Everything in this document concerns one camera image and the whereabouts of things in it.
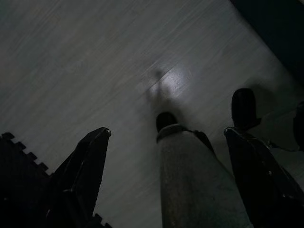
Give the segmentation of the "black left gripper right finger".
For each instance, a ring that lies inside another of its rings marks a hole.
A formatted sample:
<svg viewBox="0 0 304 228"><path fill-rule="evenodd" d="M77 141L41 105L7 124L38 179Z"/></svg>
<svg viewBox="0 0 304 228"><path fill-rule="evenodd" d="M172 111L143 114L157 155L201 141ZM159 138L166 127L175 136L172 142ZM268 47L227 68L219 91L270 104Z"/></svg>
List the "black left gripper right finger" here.
<svg viewBox="0 0 304 228"><path fill-rule="evenodd" d="M237 188L255 228L302 228L304 192L260 139L226 128Z"/></svg>

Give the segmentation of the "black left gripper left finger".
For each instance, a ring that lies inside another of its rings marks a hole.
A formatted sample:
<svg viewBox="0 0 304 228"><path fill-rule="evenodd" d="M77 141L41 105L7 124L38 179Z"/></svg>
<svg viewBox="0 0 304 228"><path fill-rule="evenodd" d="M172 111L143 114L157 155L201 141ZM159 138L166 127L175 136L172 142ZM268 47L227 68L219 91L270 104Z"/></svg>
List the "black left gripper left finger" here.
<svg viewBox="0 0 304 228"><path fill-rule="evenodd" d="M108 228L94 213L111 131L89 132L52 174L38 205L39 228Z"/></svg>

